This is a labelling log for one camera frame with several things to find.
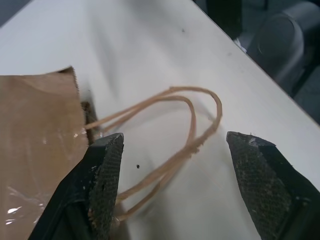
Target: white tabletop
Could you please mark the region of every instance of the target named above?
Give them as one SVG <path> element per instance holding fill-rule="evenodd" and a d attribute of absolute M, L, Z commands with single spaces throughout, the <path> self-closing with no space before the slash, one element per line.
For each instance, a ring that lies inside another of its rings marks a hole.
<path fill-rule="evenodd" d="M 0 29 L 1 75 L 69 65 L 99 118 L 173 85 L 221 98 L 217 134 L 128 221 L 132 240 L 260 239 L 238 189 L 227 131 L 275 143 L 320 190 L 319 127 L 191 0 L 34 0 Z M 216 107 L 208 97 L 192 99 L 200 133 Z M 184 144 L 189 121 L 182 103 L 160 103 L 117 129 L 125 138 L 120 192 Z"/>

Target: white table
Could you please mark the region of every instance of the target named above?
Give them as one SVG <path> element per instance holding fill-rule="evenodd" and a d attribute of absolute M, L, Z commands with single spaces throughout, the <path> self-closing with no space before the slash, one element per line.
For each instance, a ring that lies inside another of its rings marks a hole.
<path fill-rule="evenodd" d="M 319 127 L 190 0 L 34 0 L 0 29 L 0 74 L 69 65 L 99 118 L 172 85 L 209 88 L 221 98 L 219 131 L 128 221 L 132 240 L 260 239 L 238 189 L 227 131 L 275 143 L 320 190 Z M 192 98 L 200 132 L 216 107 L 208 97 Z M 117 129 L 125 137 L 120 191 L 184 144 L 189 119 L 182 103 L 160 103 Z"/>

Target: brown paper bag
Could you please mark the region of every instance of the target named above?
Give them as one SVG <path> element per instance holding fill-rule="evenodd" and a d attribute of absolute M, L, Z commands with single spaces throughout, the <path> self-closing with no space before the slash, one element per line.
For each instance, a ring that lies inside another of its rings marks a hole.
<path fill-rule="evenodd" d="M 72 68 L 0 76 L 0 239 L 27 239 L 88 147 Z"/>

